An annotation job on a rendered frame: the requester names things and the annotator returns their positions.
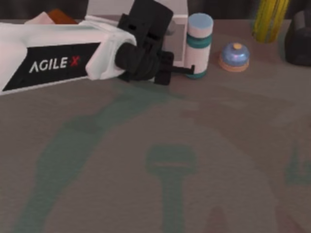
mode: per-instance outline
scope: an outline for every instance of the table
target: table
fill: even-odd
[[[311,232],[311,70],[284,62],[288,24],[260,44],[249,21],[216,20],[198,81],[2,96],[1,232]],[[217,64],[234,41],[243,73]]]

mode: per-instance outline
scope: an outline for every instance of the yellow object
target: yellow object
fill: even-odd
[[[241,45],[240,43],[234,43],[234,44],[233,44],[233,48],[234,48],[235,50],[240,50],[240,49],[242,48],[242,45]]]
[[[285,17],[289,0],[261,0],[253,28],[259,42],[274,42]]]

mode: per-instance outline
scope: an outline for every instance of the white box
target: white box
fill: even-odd
[[[157,0],[174,12],[174,32],[164,38],[163,49],[175,55],[174,65],[183,67],[188,24],[187,0]],[[122,14],[129,14],[134,0],[89,0],[87,15],[119,20]]]

